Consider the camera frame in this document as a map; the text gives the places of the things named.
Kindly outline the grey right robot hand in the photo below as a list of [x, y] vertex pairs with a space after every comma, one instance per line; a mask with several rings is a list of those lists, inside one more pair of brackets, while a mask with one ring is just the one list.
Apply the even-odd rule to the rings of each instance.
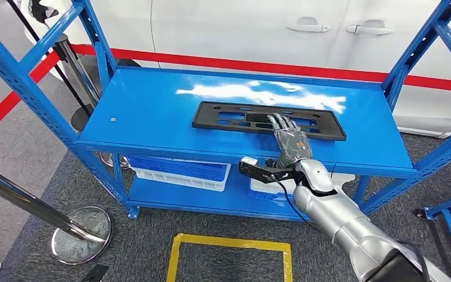
[[312, 158], [306, 133], [293, 120], [279, 113], [267, 115], [267, 118], [280, 149], [280, 155], [275, 161], [276, 168], [290, 169], [296, 162]]

